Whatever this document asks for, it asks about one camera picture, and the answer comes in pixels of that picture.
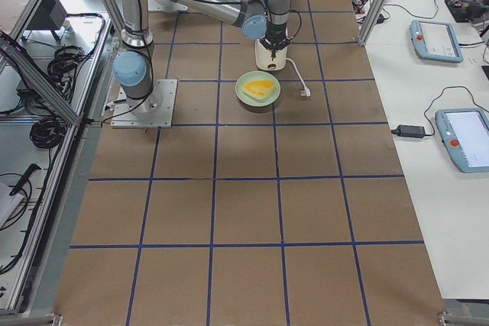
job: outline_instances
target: bowl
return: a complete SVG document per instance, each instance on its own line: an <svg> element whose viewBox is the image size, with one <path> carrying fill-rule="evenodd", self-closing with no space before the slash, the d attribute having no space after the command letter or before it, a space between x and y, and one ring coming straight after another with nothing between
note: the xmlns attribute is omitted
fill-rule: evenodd
<svg viewBox="0 0 489 326"><path fill-rule="evenodd" d="M253 82L255 80L264 80L264 79L270 80L275 84L274 90L264 99L261 100L255 99L243 92L244 84L248 82ZM235 90L239 100L244 104L252 107L264 107L264 106L271 105L277 100L278 96L280 95L280 83L278 82L277 78L272 76L270 73L256 70L254 72L248 72L240 76L236 81Z"/></svg>

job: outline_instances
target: control tablet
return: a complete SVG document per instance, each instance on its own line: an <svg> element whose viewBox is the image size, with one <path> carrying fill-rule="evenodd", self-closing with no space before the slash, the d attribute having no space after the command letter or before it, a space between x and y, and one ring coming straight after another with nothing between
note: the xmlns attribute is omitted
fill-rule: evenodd
<svg viewBox="0 0 489 326"><path fill-rule="evenodd" d="M420 59L445 63L461 63L464 60L451 24L415 20L411 22L410 33Z"/></svg>
<svg viewBox="0 0 489 326"><path fill-rule="evenodd" d="M450 158L462 172L489 171L489 121L484 110L437 111L436 126Z"/></svg>

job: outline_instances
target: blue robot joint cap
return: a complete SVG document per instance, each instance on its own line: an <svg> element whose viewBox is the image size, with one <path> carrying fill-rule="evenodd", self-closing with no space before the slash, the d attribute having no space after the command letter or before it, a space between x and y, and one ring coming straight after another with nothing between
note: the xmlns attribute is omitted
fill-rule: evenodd
<svg viewBox="0 0 489 326"><path fill-rule="evenodd" d="M246 38L257 40L265 36L267 19L264 15L253 15L243 22L241 26Z"/></svg>
<svg viewBox="0 0 489 326"><path fill-rule="evenodd" d="M146 76L147 67L144 58L134 51L120 54L113 64L113 72L124 87L134 87L141 83Z"/></svg>

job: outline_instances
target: slice of melon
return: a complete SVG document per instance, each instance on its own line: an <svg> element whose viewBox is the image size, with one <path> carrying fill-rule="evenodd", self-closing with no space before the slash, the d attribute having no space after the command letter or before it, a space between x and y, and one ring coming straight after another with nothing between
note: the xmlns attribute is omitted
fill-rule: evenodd
<svg viewBox="0 0 489 326"><path fill-rule="evenodd" d="M253 80L243 85L243 93L262 101L275 89L275 83L271 80Z"/></svg>

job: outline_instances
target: plug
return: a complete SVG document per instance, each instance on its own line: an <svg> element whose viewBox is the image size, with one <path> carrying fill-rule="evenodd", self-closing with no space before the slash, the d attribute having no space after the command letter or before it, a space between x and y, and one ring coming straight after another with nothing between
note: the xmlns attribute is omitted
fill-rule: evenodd
<svg viewBox="0 0 489 326"><path fill-rule="evenodd" d="M425 128L423 126L397 125L397 127L390 132L398 137L414 137L416 139L422 139L426 136Z"/></svg>
<svg viewBox="0 0 489 326"><path fill-rule="evenodd" d="M379 18L377 18L377 24L384 23L386 18L383 15L379 15Z"/></svg>
<svg viewBox="0 0 489 326"><path fill-rule="evenodd" d="M301 97L310 97L311 96L311 90L304 86L304 90L300 91Z"/></svg>

